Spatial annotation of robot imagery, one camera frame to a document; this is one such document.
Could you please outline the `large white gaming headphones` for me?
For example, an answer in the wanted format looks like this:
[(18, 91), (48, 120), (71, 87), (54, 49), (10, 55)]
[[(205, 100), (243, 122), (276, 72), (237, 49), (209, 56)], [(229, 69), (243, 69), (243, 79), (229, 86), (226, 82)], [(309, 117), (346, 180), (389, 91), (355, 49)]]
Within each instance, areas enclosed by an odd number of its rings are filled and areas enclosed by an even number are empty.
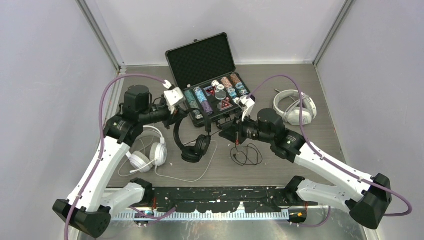
[[(305, 94), (301, 94), (302, 99), (299, 98), (299, 92), (294, 89), (280, 91), (273, 99), (273, 109), (282, 117), (283, 121), (293, 125), (299, 126), (310, 124), (318, 115), (317, 106), (313, 99)], [(292, 99), (293, 103), (286, 109), (281, 110), (279, 104), (284, 99)]]

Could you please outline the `black on-ear headphones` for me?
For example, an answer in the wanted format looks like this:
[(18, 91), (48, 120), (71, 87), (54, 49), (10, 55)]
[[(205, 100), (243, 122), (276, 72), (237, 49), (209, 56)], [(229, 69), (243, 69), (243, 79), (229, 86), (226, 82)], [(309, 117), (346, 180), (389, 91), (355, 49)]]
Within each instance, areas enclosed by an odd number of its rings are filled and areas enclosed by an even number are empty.
[[(173, 128), (173, 139), (175, 140), (176, 146), (181, 150), (181, 158), (188, 163), (198, 163), (203, 156), (206, 155), (210, 144), (212, 142), (212, 121), (206, 116), (204, 112), (200, 112), (202, 117), (205, 117), (205, 132), (206, 134), (200, 134), (192, 142), (183, 143), (180, 137), (180, 127), (182, 121), (189, 116), (190, 113), (198, 111), (196, 108), (181, 109), (179, 108), (176, 112), (176, 121)], [(263, 155), (259, 149), (253, 144), (249, 143), (246, 146), (234, 145), (230, 150), (231, 160), (239, 166), (257, 166), (263, 162)]]

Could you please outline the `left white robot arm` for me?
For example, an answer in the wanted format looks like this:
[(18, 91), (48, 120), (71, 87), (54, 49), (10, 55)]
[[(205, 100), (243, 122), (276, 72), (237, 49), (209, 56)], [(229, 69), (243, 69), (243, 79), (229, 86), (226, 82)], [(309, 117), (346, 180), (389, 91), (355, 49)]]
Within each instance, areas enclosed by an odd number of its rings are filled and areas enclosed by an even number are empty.
[(112, 217), (126, 208), (139, 204), (148, 207), (154, 199), (153, 185), (134, 178), (124, 188), (108, 197), (103, 194), (118, 164), (129, 152), (144, 126), (176, 122), (177, 107), (185, 101), (180, 88), (171, 85), (153, 104), (148, 87), (133, 85), (124, 94), (119, 112), (105, 124), (100, 124), (100, 144), (80, 182), (66, 199), (57, 199), (53, 211), (65, 222), (92, 238), (101, 237)]

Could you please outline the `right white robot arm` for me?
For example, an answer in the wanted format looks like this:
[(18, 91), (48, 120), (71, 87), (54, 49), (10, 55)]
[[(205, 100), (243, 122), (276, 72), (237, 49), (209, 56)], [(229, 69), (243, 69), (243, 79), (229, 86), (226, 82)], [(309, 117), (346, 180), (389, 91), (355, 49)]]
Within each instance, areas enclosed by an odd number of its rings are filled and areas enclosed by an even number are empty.
[(331, 185), (294, 176), (286, 186), (285, 198), (291, 205), (315, 202), (348, 213), (358, 224), (376, 230), (389, 205), (392, 195), (390, 179), (379, 173), (375, 176), (356, 170), (333, 158), (313, 143), (287, 129), (283, 119), (271, 108), (259, 111), (257, 120), (246, 117), (234, 120), (219, 136), (242, 144), (250, 139), (267, 143), (279, 158), (307, 168)]

